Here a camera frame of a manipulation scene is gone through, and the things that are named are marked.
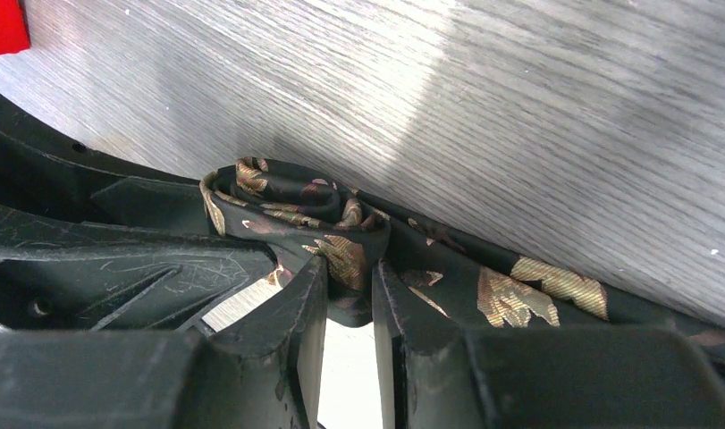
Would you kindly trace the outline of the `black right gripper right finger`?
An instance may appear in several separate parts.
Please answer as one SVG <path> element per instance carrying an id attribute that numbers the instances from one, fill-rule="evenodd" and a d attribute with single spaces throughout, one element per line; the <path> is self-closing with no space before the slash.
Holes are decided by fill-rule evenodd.
<path id="1" fill-rule="evenodd" d="M 725 383 L 674 332 L 463 329 L 372 277 L 387 428 L 725 428 Z"/>

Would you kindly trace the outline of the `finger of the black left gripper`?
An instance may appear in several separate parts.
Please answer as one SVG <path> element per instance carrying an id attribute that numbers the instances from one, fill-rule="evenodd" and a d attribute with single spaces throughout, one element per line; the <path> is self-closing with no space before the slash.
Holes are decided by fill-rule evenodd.
<path id="1" fill-rule="evenodd" d="M 0 333 L 176 330 L 269 273 L 198 184 L 90 149 L 0 94 Z"/>

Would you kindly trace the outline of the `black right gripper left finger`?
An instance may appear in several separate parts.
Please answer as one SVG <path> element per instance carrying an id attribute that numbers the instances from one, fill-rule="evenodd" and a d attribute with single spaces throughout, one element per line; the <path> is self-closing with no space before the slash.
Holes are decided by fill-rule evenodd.
<path id="1" fill-rule="evenodd" d="M 314 428 L 327 314 L 311 258 L 235 324 L 0 334 L 0 428 Z"/>

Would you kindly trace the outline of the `black gold floral tie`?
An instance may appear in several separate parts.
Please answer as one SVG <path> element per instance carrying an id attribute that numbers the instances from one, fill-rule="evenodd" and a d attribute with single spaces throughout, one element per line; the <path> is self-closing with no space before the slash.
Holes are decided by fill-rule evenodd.
<path id="1" fill-rule="evenodd" d="M 329 272 L 331 317 L 372 319 L 374 267 L 458 324 L 477 327 L 651 324 L 685 335 L 725 375 L 725 329 L 596 279 L 453 229 L 317 170 L 242 157 L 199 184 L 222 236 L 274 247 L 268 282 L 284 287 L 314 256 Z"/>

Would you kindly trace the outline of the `red white toy block truck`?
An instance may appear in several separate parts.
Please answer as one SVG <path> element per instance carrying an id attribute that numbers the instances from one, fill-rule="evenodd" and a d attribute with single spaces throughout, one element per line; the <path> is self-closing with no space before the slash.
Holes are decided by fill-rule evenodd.
<path id="1" fill-rule="evenodd" d="M 26 19 L 17 0 L 0 0 L 0 55 L 18 54 L 30 48 Z"/>

